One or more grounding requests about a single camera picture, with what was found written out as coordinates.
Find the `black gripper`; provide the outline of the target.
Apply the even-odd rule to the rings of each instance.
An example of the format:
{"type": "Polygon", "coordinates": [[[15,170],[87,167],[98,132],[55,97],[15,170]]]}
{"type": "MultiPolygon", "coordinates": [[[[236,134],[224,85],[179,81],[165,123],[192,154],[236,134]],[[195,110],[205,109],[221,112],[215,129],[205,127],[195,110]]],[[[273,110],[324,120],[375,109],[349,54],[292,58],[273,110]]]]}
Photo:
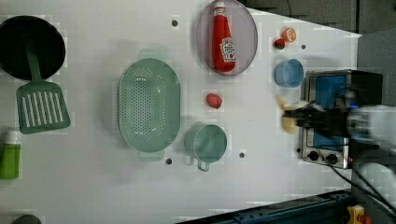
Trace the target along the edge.
{"type": "Polygon", "coordinates": [[[326,137],[349,137],[347,132],[347,112],[339,109],[319,110],[308,105],[296,110],[287,110],[284,118],[297,119],[297,125],[326,137]]]}

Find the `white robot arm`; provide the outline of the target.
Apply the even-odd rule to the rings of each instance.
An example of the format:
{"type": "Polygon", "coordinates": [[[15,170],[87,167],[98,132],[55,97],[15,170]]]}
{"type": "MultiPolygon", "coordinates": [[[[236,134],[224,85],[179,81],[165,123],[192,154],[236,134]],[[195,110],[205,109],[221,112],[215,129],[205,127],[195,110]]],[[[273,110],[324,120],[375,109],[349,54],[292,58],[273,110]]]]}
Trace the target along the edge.
{"type": "Polygon", "coordinates": [[[325,109],[316,103],[284,105],[283,119],[292,128],[313,130],[326,137],[343,137],[364,145],[377,146],[377,155],[361,153],[363,163],[377,163],[395,172],[395,107],[367,105],[355,108],[325,109]]]}

